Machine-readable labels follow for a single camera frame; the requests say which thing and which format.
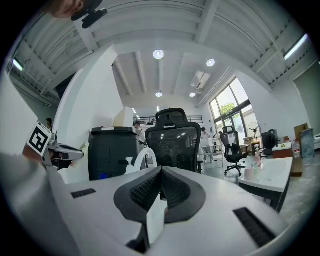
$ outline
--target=person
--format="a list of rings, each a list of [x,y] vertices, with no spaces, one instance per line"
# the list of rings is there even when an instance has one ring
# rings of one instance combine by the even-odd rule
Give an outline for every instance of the person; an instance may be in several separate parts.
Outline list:
[[[52,119],[48,118],[46,120],[46,127],[52,132]]]
[[[57,19],[71,18],[84,8],[85,1],[87,0],[50,0],[43,10]]]
[[[201,135],[201,140],[202,140],[202,144],[205,145],[209,145],[209,139],[211,139],[211,135],[209,133],[207,133],[207,130],[205,127],[203,127],[201,129],[202,131],[202,135]],[[212,155],[212,150],[210,146],[204,146],[202,148],[203,152],[205,153],[204,157],[203,157],[203,162],[206,163],[207,162],[207,155],[206,154],[211,154],[210,155],[210,162],[211,164],[214,162],[214,156]]]
[[[141,136],[146,139],[146,133],[141,129],[141,124],[139,122],[134,123],[134,128],[136,128],[141,133]]]

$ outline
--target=ceiling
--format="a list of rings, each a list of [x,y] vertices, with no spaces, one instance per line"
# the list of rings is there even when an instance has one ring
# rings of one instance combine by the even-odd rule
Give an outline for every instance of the ceiling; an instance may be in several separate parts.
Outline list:
[[[113,66],[122,98],[142,99],[141,94],[162,90],[199,106],[231,68],[272,90],[318,59],[308,39],[284,60],[305,33],[271,0],[104,0],[100,8],[108,15],[86,30],[81,21],[49,14],[30,21],[15,53],[24,70],[12,69],[14,84],[44,104],[57,105],[55,87],[113,43],[122,47]],[[159,47],[165,52],[160,61],[152,57]],[[216,61],[211,68],[209,58]],[[190,99],[197,70],[211,78],[202,94]]]

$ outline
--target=standing fan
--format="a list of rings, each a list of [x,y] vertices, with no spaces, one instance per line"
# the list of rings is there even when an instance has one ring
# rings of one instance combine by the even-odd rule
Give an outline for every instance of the standing fan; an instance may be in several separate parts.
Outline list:
[[[261,135],[261,127],[260,127],[260,125],[258,123],[256,123],[256,122],[250,123],[248,125],[248,128],[247,128],[247,135],[249,136],[250,133],[251,134],[253,133],[253,138],[258,139],[258,136],[257,136],[258,129],[259,129],[259,133]]]

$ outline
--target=floor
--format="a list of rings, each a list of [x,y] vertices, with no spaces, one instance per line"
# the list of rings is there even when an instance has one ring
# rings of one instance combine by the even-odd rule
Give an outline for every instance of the floor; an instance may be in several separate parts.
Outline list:
[[[224,161],[222,168],[221,156],[215,156],[213,163],[210,163],[208,158],[207,163],[202,164],[202,174],[219,178],[227,182],[238,184],[239,173],[236,169],[232,169],[225,177],[224,171],[228,165]],[[240,162],[242,166],[250,165],[254,160],[253,156],[244,159],[245,162]],[[291,177],[288,192],[280,212],[280,215],[291,225],[299,217],[307,214],[315,205],[319,198],[320,192],[320,152],[316,152],[315,158],[303,160],[303,175],[302,177]]]

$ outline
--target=ceiling light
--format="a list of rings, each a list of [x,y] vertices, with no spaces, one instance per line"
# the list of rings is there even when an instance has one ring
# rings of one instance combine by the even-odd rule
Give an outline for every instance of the ceiling light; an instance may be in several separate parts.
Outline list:
[[[214,64],[216,64],[216,61],[213,58],[208,59],[208,61],[206,62],[206,65],[208,67],[212,67]]]
[[[296,45],[295,45],[294,47],[292,47],[292,48],[289,50],[289,52],[287,52],[287,53],[284,55],[284,59],[285,59],[285,60],[289,59],[290,56],[291,56],[292,54],[294,54],[294,53],[299,49],[300,46],[302,46],[302,44],[307,40],[307,38],[308,38],[308,35],[305,34],[305,35],[299,40],[299,42],[297,42]]]
[[[155,50],[153,52],[153,57],[157,60],[161,60],[164,56],[165,56],[165,54],[162,50]]]
[[[18,68],[18,70],[20,71],[24,70],[24,67],[17,60],[13,59],[12,63]]]

